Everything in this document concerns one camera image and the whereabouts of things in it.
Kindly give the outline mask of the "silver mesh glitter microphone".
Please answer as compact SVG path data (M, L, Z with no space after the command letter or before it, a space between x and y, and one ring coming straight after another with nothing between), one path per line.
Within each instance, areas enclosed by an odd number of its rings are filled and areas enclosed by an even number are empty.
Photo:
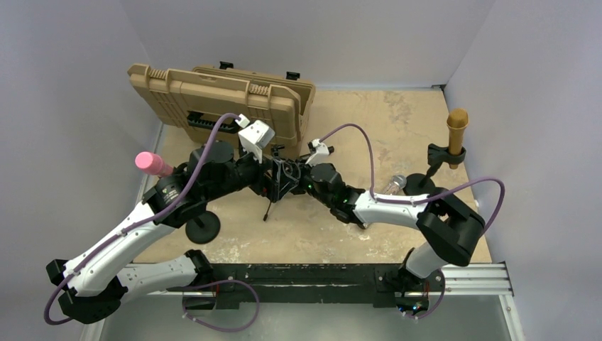
M393 175L389 183L379 192L384 195L397 195L402 192L407 185L407 178L404 175Z

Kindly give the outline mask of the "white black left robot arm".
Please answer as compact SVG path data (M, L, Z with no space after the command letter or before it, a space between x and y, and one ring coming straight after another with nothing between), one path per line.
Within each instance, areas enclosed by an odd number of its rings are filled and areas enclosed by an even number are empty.
M219 286L212 265L199 250L170 261L135 265L133 260L159 239L184 227L189 239L206 244L219 233L209 202L245 188L263 197L274 194L276 160L235 150L214 141L194 150L144 193L142 200L110 233L81 255L51 261L46 271L63 322L92 324L134 298L172 288L204 290Z

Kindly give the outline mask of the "black round base stand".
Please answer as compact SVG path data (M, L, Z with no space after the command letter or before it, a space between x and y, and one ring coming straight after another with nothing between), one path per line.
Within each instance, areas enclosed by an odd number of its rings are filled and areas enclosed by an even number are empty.
M219 235L220 229L217 215L207 211L187 222L185 234L194 244L208 244Z

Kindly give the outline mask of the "black tripod shock mount stand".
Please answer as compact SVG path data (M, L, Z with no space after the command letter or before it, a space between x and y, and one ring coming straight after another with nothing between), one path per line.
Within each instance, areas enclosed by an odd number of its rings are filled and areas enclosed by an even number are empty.
M291 193L300 183L302 177L302 161L297 159L283 158L280 151L284 145L276 144L270 148L271 151L271 170L268 176L269 186L267 198L270 203L263 221L266 222L269 217L272 204L277 203L288 193Z

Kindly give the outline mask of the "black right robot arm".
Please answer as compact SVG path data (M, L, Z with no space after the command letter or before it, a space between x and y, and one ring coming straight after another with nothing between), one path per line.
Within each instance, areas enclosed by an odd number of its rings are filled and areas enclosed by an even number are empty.
M346 224L360 228L373 223L416 229L426 239L412 250L398 271L400 283L415 289L439 268L467 266L485 230L484 219L455 195L434 199L371 195L368 190L347 185L330 163L303 166L299 191L326 206Z

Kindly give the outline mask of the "pink microphone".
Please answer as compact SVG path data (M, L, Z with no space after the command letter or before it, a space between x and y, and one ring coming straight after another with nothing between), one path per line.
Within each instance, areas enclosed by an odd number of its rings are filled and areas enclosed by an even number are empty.
M140 152L134 159L135 165L145 174L159 178L173 174L174 168L166 163L161 156L150 151Z

